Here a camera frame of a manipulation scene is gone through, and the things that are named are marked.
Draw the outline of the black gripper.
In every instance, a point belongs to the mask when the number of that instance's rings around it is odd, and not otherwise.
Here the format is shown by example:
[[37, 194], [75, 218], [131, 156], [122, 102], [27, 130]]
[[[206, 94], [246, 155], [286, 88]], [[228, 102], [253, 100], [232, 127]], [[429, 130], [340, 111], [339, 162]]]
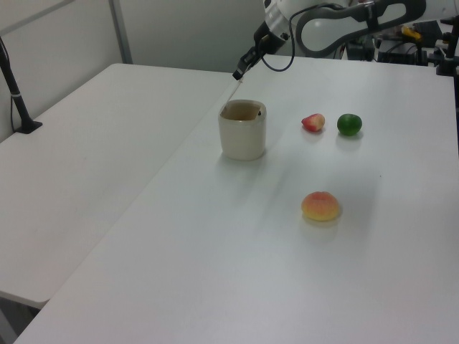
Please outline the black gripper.
[[276, 36], [264, 21], [253, 35], [255, 46], [243, 55], [232, 73], [235, 80], [241, 80], [245, 73], [260, 62], [266, 54], [275, 54], [285, 44], [285, 40]]

